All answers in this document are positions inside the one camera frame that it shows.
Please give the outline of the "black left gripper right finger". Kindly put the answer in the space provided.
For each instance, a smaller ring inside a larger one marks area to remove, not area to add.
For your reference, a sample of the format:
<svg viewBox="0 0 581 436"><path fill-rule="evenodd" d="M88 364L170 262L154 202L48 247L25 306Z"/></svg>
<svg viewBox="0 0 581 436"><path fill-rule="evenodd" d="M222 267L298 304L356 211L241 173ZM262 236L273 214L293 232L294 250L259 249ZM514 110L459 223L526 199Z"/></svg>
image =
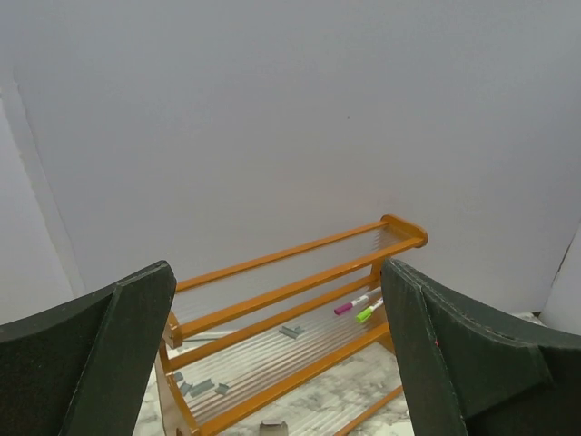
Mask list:
<svg viewBox="0 0 581 436"><path fill-rule="evenodd" d="M388 259L381 288L417 435L577 435L580 338Z"/></svg>

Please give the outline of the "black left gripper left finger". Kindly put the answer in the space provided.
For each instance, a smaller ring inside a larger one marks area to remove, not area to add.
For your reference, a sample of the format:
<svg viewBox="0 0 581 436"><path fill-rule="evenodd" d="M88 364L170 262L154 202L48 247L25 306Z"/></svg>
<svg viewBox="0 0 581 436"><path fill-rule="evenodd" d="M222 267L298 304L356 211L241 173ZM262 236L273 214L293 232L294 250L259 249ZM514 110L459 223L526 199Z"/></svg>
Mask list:
<svg viewBox="0 0 581 436"><path fill-rule="evenodd" d="M2 434L132 434L175 288L159 261L2 325Z"/></svg>

